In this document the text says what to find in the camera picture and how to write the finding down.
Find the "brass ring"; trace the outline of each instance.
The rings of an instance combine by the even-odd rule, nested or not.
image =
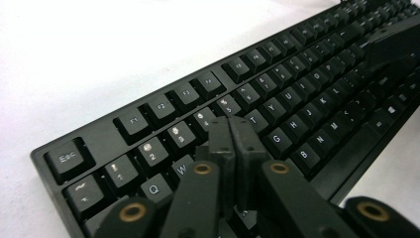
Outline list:
[[[131,209],[137,208],[136,212],[129,212]],[[146,207],[141,203],[135,202],[126,205],[120,211],[120,219],[125,222],[133,222],[141,219],[146,214]]]
[[[358,204],[358,211],[365,217],[370,218],[375,221],[387,221],[389,220],[388,212],[383,209],[381,206],[370,202],[363,201]]]
[[[289,172],[289,167],[287,165],[281,164],[281,163],[274,163],[269,166],[269,168],[274,172],[278,174],[287,174]]]
[[[211,167],[209,165],[206,165],[206,164],[200,164],[200,165],[196,165],[194,167],[195,173],[199,174],[199,175],[210,174],[211,170],[212,170]]]

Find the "mechanical keyboard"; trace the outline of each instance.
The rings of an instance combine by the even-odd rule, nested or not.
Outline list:
[[[167,207],[218,116],[248,119],[273,159],[338,203],[420,103],[418,65],[365,62],[373,32],[418,12],[344,2],[35,149],[68,232],[92,237],[130,196]],[[232,209],[220,236],[258,236],[256,212]]]

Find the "white table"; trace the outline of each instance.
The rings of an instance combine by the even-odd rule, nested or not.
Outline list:
[[[36,147],[338,0],[197,2],[0,2],[0,237],[68,236],[30,160]],[[419,115],[405,131],[420,131]],[[411,136],[403,134],[399,143],[410,140],[410,150],[418,151],[419,133]],[[377,167],[379,175],[364,176],[368,186],[358,185],[355,193],[419,197],[418,186],[389,192],[407,168],[385,176],[386,165]],[[417,182],[419,168],[418,161],[411,167]],[[381,189],[369,188],[378,183]],[[420,226],[418,199],[398,204],[397,196],[380,197],[391,198]]]

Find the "black keyboard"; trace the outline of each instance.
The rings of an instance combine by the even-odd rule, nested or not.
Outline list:
[[[140,98],[32,152],[72,237],[91,237],[121,199],[170,204],[219,116],[251,122],[275,160],[338,203],[420,102],[420,69],[370,70],[368,37],[419,13],[409,0],[349,1]],[[256,237],[256,212],[221,237]]]

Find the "keyboard frame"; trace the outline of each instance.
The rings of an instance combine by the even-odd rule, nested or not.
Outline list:
[[[236,84],[230,76],[226,73],[226,71],[222,68],[222,65],[227,63],[228,61],[237,58],[238,56],[243,55],[244,53],[248,52],[249,50],[255,49],[257,46],[262,45],[263,43],[270,42],[272,39],[278,37],[284,32],[290,32],[292,29],[294,29],[296,26],[316,19],[319,16],[324,15],[325,13],[334,11],[335,9],[341,7],[341,4],[338,4],[336,6],[333,6],[332,8],[329,8],[325,11],[322,11],[310,18],[307,18],[306,20],[303,20],[289,28],[286,28],[277,34],[274,34],[270,37],[267,37],[251,46],[248,46],[245,49],[242,49],[241,51],[238,51],[234,54],[231,54],[223,59],[220,59],[210,65],[207,65],[203,68],[200,68],[189,75],[174,81],[171,84],[168,84],[167,86],[160,88],[126,106],[123,106],[95,121],[90,122],[89,124],[86,124],[72,132],[69,132],[66,135],[63,135],[62,137],[59,137],[35,150],[31,153],[31,158],[33,163],[35,164],[35,167],[45,185],[45,188],[47,189],[53,204],[58,211],[61,219],[63,220],[64,225],[67,228],[68,233],[72,237],[83,237],[85,236],[85,233],[82,231],[82,225],[79,224],[79,222],[76,220],[68,202],[66,201],[66,198],[63,194],[64,190],[69,187],[70,185],[74,184],[80,179],[83,179],[87,177],[88,175],[91,175],[99,170],[102,170],[104,166],[109,164],[111,161],[119,158],[122,155],[125,155],[129,151],[135,150],[139,145],[143,144],[144,142],[148,141],[152,137],[156,135],[160,135],[162,132],[164,132],[169,127],[179,123],[180,121],[185,120],[186,118],[193,115],[195,112],[201,110],[204,107],[210,106],[215,101],[220,99],[221,97],[230,94],[233,90],[240,87],[241,85],[244,85],[251,80],[253,80],[258,75],[264,74],[265,72],[271,70],[276,65],[279,65],[283,61],[286,61],[287,59],[297,55],[301,52],[301,50],[305,50],[309,48],[312,44],[302,47],[300,43],[295,42],[296,46],[298,47],[298,51],[292,55],[287,56],[286,58],[277,61],[271,66],[268,66],[266,69],[260,71],[259,73],[256,73],[248,79],[245,79],[241,83]],[[321,37],[317,39],[314,43],[321,41],[326,36],[329,36],[330,34],[337,32],[342,27],[339,27],[335,30],[333,30],[331,33],[328,33],[324,37]],[[159,128],[158,130],[153,131],[149,136],[144,137],[142,140],[132,144],[127,145],[126,141],[121,136],[120,132],[118,131],[117,127],[114,124],[114,119],[118,118],[120,115],[124,114],[127,110],[133,108],[133,107],[141,107],[142,105],[145,105],[147,102],[149,102],[154,97],[160,96],[162,94],[168,94],[172,89],[178,87],[179,85],[185,83],[186,81],[191,81],[197,76],[201,75],[203,72],[206,71],[212,71],[216,77],[219,79],[219,81],[225,86],[226,90],[219,94],[218,96],[200,104],[199,107],[183,114],[182,116],[176,118],[172,122],[166,124],[165,126]],[[383,148],[389,143],[389,141],[393,138],[393,136],[399,131],[399,129],[404,125],[404,123],[408,120],[410,115],[416,110],[418,105],[420,104],[420,95],[417,95],[416,99],[413,100],[413,102],[405,109],[403,114],[399,117],[397,122],[388,130],[386,135],[379,141],[379,143],[376,144],[374,149],[370,151],[368,156],[357,166],[357,168],[353,171],[352,175],[346,179],[346,181],[334,192],[334,195],[332,197],[329,197],[329,200],[333,203],[338,204],[344,196],[350,191],[350,189],[354,186],[354,184],[357,182],[357,180],[363,175],[363,173],[368,169],[368,167],[374,162],[375,158],[380,154],[380,152],[383,150]],[[90,168],[89,170],[85,171],[84,173],[76,176],[75,178],[70,179],[69,181],[65,182],[64,184],[57,184],[55,177],[53,176],[53,173],[51,171],[50,165],[47,163],[45,154],[52,150],[53,148],[56,148],[59,145],[62,145],[68,141],[74,140],[75,138],[82,138],[84,141],[86,147],[88,148],[90,154],[92,155],[92,158],[94,158],[95,165]],[[107,138],[108,142],[107,145],[102,145],[95,143],[95,141],[101,141],[101,138]]]

